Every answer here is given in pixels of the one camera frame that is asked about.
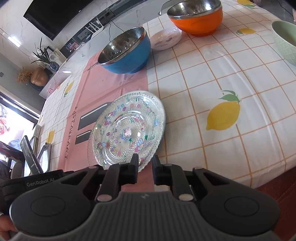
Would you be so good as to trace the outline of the person's left hand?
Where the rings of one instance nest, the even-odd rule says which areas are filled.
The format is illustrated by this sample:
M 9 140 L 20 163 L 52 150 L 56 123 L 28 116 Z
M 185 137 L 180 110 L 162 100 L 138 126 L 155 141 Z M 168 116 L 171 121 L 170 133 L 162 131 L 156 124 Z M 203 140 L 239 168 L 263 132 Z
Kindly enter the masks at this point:
M 1 238 L 4 240 L 9 240 L 10 232 L 17 232 L 13 222 L 11 221 L 10 217 L 5 214 L 1 214 L 0 216 L 0 234 Z

